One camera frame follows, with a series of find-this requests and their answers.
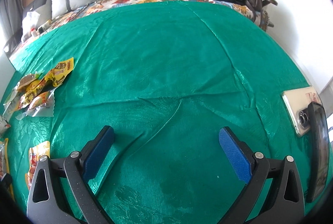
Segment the curtain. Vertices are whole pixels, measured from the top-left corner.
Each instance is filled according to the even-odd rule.
[[[11,53],[22,37],[21,0],[0,0],[0,26],[6,39],[5,47]]]

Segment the smartphone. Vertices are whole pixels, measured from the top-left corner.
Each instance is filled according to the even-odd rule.
[[[299,137],[303,136],[311,127],[308,105],[311,102],[322,104],[318,93],[314,87],[306,87],[284,91],[282,98],[286,104],[296,134]]]
[[[312,132],[311,173],[307,202],[313,202],[323,192],[328,174],[330,140],[324,107],[316,102],[308,106]]]

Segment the snack wrapper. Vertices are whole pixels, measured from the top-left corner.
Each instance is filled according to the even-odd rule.
[[[50,142],[48,140],[29,149],[30,168],[28,173],[25,174],[25,181],[29,190],[31,187],[32,178],[34,177],[34,173],[37,167],[37,163],[42,155],[47,155],[48,157],[50,157]]]
[[[12,115],[13,115],[13,111],[14,109],[17,107],[19,101],[20,101],[20,96],[16,96],[12,101],[10,101],[10,103],[6,106],[4,113],[2,114],[2,116],[4,117],[4,119],[9,122],[9,120],[11,119]]]
[[[0,115],[0,135],[2,135],[8,128],[10,128],[10,124]]]
[[[4,176],[5,173],[9,174],[9,165],[8,165],[8,156],[7,156],[7,144],[8,138],[5,138],[5,141],[0,141],[0,179]],[[14,199],[13,187],[9,186],[9,192]]]
[[[23,78],[20,79],[20,81],[16,84],[16,86],[12,89],[11,93],[7,96],[4,106],[5,109],[8,107],[11,101],[19,94],[19,93],[24,93],[26,87],[32,83],[34,80],[38,79],[40,77],[41,73],[40,72],[35,72],[34,74],[29,74],[24,76]]]
[[[61,85],[66,78],[66,76],[74,69],[74,58],[70,58],[66,61],[59,62],[56,67],[51,69],[45,76],[42,78],[40,83],[35,87],[27,90],[24,95],[21,96],[18,105],[13,110],[19,110],[21,108],[27,107],[32,100],[44,91],[48,91],[52,88],[56,88]]]
[[[26,112],[16,116],[19,121],[26,116],[31,117],[53,117],[54,111],[54,91],[47,91],[41,93],[34,100],[31,101],[29,108]]]
[[[40,82],[40,80],[34,80],[31,82],[30,85],[26,88],[26,92],[33,90]]]

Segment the small bottle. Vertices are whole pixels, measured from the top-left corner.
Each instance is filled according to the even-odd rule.
[[[31,30],[30,30],[30,32],[31,32],[31,36],[32,37],[37,37],[38,36],[38,34],[37,34],[37,32],[36,32],[36,29],[35,28],[32,28]]]

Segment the green cloth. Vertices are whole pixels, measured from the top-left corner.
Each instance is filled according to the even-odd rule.
[[[78,19],[15,54],[5,97],[23,75],[70,57],[75,67],[55,91],[54,117],[10,122],[9,164],[22,209],[28,149],[49,140],[51,158],[66,157],[104,125],[116,141],[89,185],[116,223],[217,223],[244,186],[219,145],[224,126],[266,157],[292,155],[307,190],[309,135],[296,136],[281,95],[308,84],[277,43],[234,10],[156,2]]]

